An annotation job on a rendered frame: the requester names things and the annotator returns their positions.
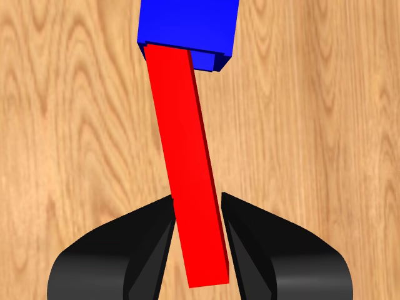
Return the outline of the thin red peg bar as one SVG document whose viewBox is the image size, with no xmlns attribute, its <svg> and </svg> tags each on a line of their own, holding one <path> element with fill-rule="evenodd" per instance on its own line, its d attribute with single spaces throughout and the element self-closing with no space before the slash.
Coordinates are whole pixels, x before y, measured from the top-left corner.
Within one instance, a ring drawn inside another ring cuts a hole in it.
<svg viewBox="0 0 400 300">
<path fill-rule="evenodd" d="M 223 233 L 190 51 L 144 48 L 188 286 L 229 283 Z"/>
</svg>

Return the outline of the blue hollow socket block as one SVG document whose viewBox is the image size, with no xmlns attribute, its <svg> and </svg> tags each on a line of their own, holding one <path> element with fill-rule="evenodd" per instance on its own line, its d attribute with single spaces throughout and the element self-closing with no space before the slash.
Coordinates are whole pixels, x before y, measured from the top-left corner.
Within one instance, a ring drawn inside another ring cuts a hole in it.
<svg viewBox="0 0 400 300">
<path fill-rule="evenodd" d="M 189 50 L 193 68 L 219 72 L 233 55 L 239 0 L 141 0 L 137 44 Z"/>
</svg>

